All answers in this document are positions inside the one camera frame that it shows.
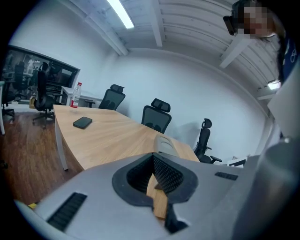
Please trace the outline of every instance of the plastic bottle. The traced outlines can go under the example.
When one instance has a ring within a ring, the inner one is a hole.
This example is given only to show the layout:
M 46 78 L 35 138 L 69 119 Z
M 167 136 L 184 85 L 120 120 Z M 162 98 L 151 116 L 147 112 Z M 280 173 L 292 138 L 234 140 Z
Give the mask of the plastic bottle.
M 73 96 L 72 96 L 72 100 L 71 100 L 71 107 L 73 108 L 77 108 L 78 107 L 78 103 L 79 103 L 79 99 L 80 99 L 80 95 L 81 95 L 81 82 L 78 83 L 77 87 L 75 87 L 74 91 L 73 91 Z

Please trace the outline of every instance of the wooden floor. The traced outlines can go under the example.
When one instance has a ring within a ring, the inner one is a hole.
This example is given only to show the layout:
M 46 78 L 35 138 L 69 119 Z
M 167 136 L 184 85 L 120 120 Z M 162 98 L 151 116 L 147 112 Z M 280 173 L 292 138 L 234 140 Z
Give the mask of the wooden floor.
M 81 169 L 64 148 L 68 171 L 64 171 L 56 148 L 53 121 L 44 119 L 32 125 L 38 113 L 16 113 L 15 121 L 4 122 L 0 135 L 0 157 L 8 163 L 2 170 L 15 199 L 31 204 L 78 174 Z

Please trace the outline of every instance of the ceiling light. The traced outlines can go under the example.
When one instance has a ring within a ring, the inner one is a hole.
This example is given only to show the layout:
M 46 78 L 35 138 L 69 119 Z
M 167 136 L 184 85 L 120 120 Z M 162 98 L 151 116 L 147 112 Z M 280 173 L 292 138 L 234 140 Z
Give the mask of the ceiling light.
M 271 82 L 268 82 L 268 87 L 271 89 L 271 90 L 274 90 L 274 89 L 277 89 L 277 88 L 280 88 L 281 87 L 281 82 L 279 80 L 273 80 Z
M 127 29 L 134 28 L 134 25 L 128 16 L 126 10 L 120 3 L 120 0 L 107 0 L 109 4 L 112 6 L 112 8 L 115 10 L 115 12 L 118 14 L 121 21 L 124 23 L 125 27 Z

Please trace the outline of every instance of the smartphone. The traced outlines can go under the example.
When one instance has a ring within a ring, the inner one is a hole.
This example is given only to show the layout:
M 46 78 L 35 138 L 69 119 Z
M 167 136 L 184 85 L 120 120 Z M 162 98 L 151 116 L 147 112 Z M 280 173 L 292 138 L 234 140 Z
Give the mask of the smartphone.
M 93 119 L 82 117 L 77 121 L 73 122 L 73 126 L 77 128 L 85 129 L 89 124 L 91 124 L 92 121 Z

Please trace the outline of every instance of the ceiling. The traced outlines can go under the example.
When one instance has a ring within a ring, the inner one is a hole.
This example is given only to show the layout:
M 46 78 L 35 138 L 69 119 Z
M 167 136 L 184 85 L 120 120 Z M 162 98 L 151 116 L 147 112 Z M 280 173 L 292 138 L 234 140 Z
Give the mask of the ceiling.
M 86 18 L 101 23 L 105 32 L 114 33 L 126 48 L 153 43 L 159 49 L 161 44 L 172 42 L 207 51 L 220 64 L 225 56 L 233 54 L 226 60 L 232 58 L 230 65 L 239 69 L 255 89 L 264 88 L 278 77 L 276 37 L 242 42 L 245 40 L 228 33 L 223 16 L 231 14 L 236 0 L 121 0 L 133 29 L 124 27 L 107 0 L 70 1 Z

